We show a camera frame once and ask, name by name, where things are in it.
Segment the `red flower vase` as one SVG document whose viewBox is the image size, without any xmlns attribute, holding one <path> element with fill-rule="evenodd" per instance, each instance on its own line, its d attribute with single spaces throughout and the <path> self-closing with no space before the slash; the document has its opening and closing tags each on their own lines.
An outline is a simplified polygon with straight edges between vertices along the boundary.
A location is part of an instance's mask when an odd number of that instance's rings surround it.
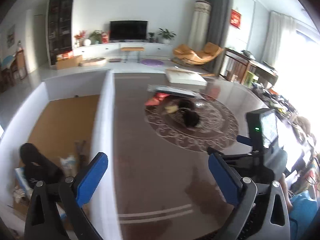
<svg viewBox="0 0 320 240">
<path fill-rule="evenodd" d="M 86 33 L 87 33 L 86 30 L 82 30 L 82 31 L 79 31 L 79 33 L 74 36 L 75 48 L 82 46 L 83 40 L 85 39 L 85 36 L 86 36 Z"/>
</svg>

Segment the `cardboard box on floor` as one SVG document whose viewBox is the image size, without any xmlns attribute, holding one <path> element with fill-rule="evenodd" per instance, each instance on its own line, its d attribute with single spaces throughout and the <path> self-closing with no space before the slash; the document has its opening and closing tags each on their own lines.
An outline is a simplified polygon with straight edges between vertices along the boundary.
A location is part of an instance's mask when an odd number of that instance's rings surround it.
<svg viewBox="0 0 320 240">
<path fill-rule="evenodd" d="M 56 63 L 56 69 L 62 70 L 62 69 L 67 69 L 72 67 L 78 67 L 81 61 L 82 61 L 82 55 L 74 56 L 69 59 L 60 60 L 60 61 L 57 61 Z"/>
</svg>

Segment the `white standing air conditioner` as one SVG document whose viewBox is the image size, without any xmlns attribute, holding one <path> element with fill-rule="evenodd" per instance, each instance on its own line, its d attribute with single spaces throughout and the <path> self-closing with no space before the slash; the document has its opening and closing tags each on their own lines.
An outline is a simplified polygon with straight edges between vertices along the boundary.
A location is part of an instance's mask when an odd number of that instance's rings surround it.
<svg viewBox="0 0 320 240">
<path fill-rule="evenodd" d="M 206 42 L 208 24 L 210 20 L 211 4 L 206 1 L 196 1 L 188 38 L 188 46 L 194 50 L 201 50 Z"/>
</svg>

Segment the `black keyboard box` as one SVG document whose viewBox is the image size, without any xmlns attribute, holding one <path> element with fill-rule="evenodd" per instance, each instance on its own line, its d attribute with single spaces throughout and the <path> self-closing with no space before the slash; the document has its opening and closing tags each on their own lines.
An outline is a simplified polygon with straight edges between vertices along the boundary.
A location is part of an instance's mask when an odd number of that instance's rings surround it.
<svg viewBox="0 0 320 240">
<path fill-rule="evenodd" d="M 148 92 L 164 93 L 185 98 L 203 99 L 203 96 L 200 93 L 170 86 L 148 85 Z"/>
</svg>

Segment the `brown wooden tool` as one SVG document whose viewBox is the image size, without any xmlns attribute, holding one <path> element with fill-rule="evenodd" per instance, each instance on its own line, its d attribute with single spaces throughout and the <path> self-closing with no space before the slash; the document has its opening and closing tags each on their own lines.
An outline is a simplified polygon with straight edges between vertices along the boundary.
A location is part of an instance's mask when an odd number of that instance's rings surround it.
<svg viewBox="0 0 320 240">
<path fill-rule="evenodd" d="M 74 143 L 75 153 L 78 157 L 79 167 L 82 168 L 87 165 L 87 154 L 86 154 L 86 141 L 80 140 Z"/>
</svg>

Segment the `orange lounge chair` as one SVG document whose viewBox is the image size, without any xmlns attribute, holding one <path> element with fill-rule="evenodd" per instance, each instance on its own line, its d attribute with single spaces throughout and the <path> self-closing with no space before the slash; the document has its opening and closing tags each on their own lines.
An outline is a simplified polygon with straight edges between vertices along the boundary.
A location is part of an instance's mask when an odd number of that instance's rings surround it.
<svg viewBox="0 0 320 240">
<path fill-rule="evenodd" d="M 207 42 L 204 48 L 199 51 L 194 51 L 185 44 L 179 45 L 172 51 L 175 58 L 191 65 L 206 64 L 218 57 L 222 52 L 223 48 L 211 42 Z"/>
</svg>

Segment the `white flat box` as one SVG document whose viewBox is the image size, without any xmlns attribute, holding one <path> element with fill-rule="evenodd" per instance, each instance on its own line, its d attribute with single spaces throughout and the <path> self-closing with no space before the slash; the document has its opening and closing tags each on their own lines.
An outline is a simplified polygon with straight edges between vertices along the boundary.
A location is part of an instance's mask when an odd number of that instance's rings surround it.
<svg viewBox="0 0 320 240">
<path fill-rule="evenodd" d="M 200 74 L 194 72 L 166 69 L 165 75 L 170 83 L 195 86 L 207 85 L 207 81 Z"/>
</svg>

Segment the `small wooden bench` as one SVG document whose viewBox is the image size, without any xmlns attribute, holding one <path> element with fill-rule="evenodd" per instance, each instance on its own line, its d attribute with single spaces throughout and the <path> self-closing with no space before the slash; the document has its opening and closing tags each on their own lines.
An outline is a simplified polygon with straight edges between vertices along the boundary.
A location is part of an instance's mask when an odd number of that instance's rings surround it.
<svg viewBox="0 0 320 240">
<path fill-rule="evenodd" d="M 145 50 L 145 48 L 144 47 L 121 47 L 120 50 L 125 53 L 125 62 L 128 61 L 129 54 L 131 52 L 136 52 L 137 53 L 137 62 L 140 63 L 140 55 L 141 55 L 141 52 L 143 52 Z"/>
</svg>

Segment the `white blue nail cream box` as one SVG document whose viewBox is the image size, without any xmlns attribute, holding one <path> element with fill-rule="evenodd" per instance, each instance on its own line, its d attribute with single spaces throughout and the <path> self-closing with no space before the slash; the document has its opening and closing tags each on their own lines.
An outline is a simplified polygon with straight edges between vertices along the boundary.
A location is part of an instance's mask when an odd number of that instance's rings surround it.
<svg viewBox="0 0 320 240">
<path fill-rule="evenodd" d="M 26 177 L 24 175 L 24 168 L 23 167 L 16 168 L 15 174 L 20 187 L 25 192 L 26 197 L 30 199 L 33 189 L 29 186 L 28 181 L 26 180 Z"/>
</svg>

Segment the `dark bookshelf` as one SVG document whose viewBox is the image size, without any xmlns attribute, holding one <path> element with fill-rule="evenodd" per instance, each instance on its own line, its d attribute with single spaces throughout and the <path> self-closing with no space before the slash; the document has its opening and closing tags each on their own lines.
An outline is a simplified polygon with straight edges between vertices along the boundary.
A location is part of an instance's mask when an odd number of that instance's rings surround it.
<svg viewBox="0 0 320 240">
<path fill-rule="evenodd" d="M 48 60 L 56 64 L 57 55 L 72 50 L 73 0 L 49 0 L 47 13 Z"/>
</svg>

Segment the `red wall hanging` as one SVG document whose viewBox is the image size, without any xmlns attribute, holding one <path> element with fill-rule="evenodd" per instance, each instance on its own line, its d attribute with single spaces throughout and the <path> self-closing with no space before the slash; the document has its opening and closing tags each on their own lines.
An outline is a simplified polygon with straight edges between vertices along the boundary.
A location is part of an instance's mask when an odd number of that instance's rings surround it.
<svg viewBox="0 0 320 240">
<path fill-rule="evenodd" d="M 231 26 L 240 29 L 241 26 L 241 14 L 237 12 L 236 10 L 231 10 L 231 18 L 230 18 L 230 24 Z"/>
</svg>

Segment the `green potted plant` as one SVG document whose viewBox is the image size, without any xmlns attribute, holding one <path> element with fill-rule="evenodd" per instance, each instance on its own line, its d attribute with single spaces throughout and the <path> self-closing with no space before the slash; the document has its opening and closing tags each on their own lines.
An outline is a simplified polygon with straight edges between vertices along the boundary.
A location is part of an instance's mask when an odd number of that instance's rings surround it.
<svg viewBox="0 0 320 240">
<path fill-rule="evenodd" d="M 170 44 L 174 40 L 176 33 L 168 29 L 159 28 L 158 35 L 163 44 Z"/>
</svg>

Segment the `white cardboard storage box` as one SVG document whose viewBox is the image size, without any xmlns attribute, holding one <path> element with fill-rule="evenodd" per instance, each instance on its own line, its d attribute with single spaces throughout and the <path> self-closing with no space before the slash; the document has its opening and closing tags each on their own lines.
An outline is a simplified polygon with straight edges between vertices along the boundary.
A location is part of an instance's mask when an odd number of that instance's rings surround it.
<svg viewBox="0 0 320 240">
<path fill-rule="evenodd" d="M 84 141 L 89 159 L 103 152 L 112 161 L 114 96 L 113 72 L 97 70 L 46 79 L 22 103 L 1 138 L 1 219 L 7 227 L 24 229 L 13 199 L 20 147 L 30 142 L 58 162 Z"/>
</svg>

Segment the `white tv cabinet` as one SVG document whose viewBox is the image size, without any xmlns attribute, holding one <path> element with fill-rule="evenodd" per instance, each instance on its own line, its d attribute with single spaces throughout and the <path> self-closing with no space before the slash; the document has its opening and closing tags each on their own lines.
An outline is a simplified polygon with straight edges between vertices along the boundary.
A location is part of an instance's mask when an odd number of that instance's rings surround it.
<svg viewBox="0 0 320 240">
<path fill-rule="evenodd" d="M 73 55 L 83 59 L 104 57 L 106 59 L 156 59 L 172 57 L 172 45 L 148 42 L 119 42 L 82 46 L 73 49 Z"/>
</svg>

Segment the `wooden chair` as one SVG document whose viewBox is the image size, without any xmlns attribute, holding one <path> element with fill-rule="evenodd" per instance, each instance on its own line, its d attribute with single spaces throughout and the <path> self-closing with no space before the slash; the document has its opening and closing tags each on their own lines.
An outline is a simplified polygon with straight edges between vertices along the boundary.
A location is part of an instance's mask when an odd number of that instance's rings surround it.
<svg viewBox="0 0 320 240">
<path fill-rule="evenodd" d="M 243 53 L 225 48 L 220 68 L 220 76 L 227 81 L 238 82 L 243 85 L 247 72 L 251 67 L 251 61 L 252 59 Z"/>
</svg>

